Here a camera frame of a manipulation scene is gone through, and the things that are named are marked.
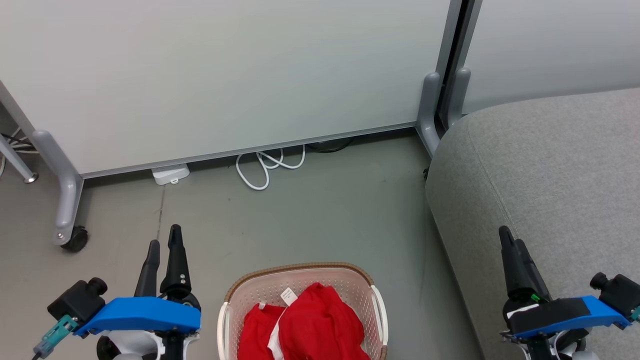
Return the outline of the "long grey partition leg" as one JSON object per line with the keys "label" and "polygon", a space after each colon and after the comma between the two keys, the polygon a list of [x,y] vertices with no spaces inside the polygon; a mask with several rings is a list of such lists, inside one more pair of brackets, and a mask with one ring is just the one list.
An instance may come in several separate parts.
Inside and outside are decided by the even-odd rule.
{"label": "long grey partition leg", "polygon": [[61,246],[70,240],[76,226],[84,180],[50,132],[37,129],[30,139],[58,180],[59,200],[53,241],[57,246]]}

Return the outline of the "grey fabric sofa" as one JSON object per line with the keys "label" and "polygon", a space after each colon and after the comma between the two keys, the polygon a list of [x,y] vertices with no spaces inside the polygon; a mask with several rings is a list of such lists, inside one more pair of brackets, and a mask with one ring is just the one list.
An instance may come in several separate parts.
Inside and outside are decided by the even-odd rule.
{"label": "grey fabric sofa", "polygon": [[594,294],[598,272],[640,284],[640,88],[468,114],[439,142],[425,191],[481,357],[524,360],[499,335],[501,226],[553,298]]}

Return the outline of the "red and white garment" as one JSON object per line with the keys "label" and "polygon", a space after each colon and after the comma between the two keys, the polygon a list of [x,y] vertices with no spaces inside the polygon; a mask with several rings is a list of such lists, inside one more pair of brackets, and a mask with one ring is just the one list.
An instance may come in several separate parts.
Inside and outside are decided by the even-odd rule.
{"label": "red and white garment", "polygon": [[283,300],[256,303],[245,315],[237,360],[371,360],[362,322],[332,286],[286,289]]}

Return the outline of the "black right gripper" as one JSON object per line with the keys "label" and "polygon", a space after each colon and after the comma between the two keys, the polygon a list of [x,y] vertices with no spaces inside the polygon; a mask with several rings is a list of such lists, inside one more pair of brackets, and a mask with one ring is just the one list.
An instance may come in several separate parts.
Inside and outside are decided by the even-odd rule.
{"label": "black right gripper", "polygon": [[[586,316],[582,298],[552,300],[526,244],[508,226],[498,229],[507,295],[502,315],[504,341],[518,347],[524,360],[578,360],[586,350]],[[527,276],[532,289],[527,289]]]}

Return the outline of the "large white partition panel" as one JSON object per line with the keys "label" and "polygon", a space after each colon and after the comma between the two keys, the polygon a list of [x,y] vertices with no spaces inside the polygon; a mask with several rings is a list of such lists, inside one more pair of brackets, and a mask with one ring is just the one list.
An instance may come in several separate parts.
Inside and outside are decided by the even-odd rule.
{"label": "large white partition panel", "polygon": [[84,176],[413,125],[451,0],[0,0],[0,82]]}

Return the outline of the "short grey partition leg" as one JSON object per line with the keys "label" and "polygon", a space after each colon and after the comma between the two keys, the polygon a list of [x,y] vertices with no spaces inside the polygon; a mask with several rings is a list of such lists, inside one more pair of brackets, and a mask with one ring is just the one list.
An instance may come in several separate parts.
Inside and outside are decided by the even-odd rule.
{"label": "short grey partition leg", "polygon": [[469,68],[462,67],[455,71],[450,84],[449,100],[445,107],[446,129],[450,129],[463,116],[463,106],[470,78],[471,70]]}
{"label": "short grey partition leg", "polygon": [[441,140],[435,125],[441,85],[441,76],[437,72],[428,73],[424,77],[415,126],[416,132],[431,158]]}

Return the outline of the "thin metal table leg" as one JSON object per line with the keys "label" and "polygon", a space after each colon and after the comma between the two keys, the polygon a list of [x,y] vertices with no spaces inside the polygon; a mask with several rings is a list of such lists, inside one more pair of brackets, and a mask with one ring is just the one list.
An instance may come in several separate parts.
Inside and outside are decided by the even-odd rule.
{"label": "thin metal table leg", "polygon": [[0,154],[3,155],[3,158],[9,162],[23,177],[23,182],[25,183],[34,183],[38,180],[39,174],[30,170],[30,168],[25,164],[22,158],[18,155],[18,153],[13,149],[13,146],[6,139],[6,137],[0,134]]}

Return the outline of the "narrow white partition panel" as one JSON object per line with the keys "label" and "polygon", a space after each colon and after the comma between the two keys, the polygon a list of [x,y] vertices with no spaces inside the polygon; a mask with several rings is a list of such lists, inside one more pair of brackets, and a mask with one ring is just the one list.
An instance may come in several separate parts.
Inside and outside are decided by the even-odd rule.
{"label": "narrow white partition panel", "polygon": [[640,0],[480,0],[463,46],[463,114],[640,87]]}

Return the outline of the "white power adapter box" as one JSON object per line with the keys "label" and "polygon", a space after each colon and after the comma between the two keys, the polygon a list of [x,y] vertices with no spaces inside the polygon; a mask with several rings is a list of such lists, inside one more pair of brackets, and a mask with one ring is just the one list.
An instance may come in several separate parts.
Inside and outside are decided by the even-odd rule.
{"label": "white power adapter box", "polygon": [[190,173],[190,169],[185,163],[151,169],[153,179],[158,186],[165,186],[167,184],[175,185],[183,178],[187,178]]}

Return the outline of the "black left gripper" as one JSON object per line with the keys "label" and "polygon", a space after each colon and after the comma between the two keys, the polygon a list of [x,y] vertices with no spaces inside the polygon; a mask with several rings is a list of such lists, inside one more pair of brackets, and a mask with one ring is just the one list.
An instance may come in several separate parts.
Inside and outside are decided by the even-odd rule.
{"label": "black left gripper", "polygon": [[[166,275],[160,284],[160,298],[176,303],[168,312],[169,325],[158,333],[164,352],[158,360],[188,360],[188,347],[201,338],[202,308],[194,294],[183,242],[182,227],[170,227]],[[151,240],[142,264],[134,297],[157,296],[160,242]]]}

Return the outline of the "black caster wheel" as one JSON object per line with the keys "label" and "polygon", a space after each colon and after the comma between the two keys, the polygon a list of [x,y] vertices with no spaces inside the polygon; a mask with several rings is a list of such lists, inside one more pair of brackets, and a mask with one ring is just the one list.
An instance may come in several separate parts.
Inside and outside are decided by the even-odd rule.
{"label": "black caster wheel", "polygon": [[76,225],[71,231],[69,241],[61,244],[59,247],[69,253],[78,253],[82,251],[89,242],[89,231],[82,225]]}

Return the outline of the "beige perforated laundry basket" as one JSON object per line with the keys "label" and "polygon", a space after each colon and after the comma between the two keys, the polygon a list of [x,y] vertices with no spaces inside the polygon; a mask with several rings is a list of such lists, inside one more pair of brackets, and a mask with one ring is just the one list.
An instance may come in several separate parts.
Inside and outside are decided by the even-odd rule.
{"label": "beige perforated laundry basket", "polygon": [[314,283],[333,287],[354,310],[364,330],[361,347],[370,360],[387,360],[389,322],[383,297],[363,269],[347,262],[311,262],[261,269],[235,281],[218,312],[218,359],[237,360],[244,318],[254,305],[284,306],[283,292],[298,296]]}

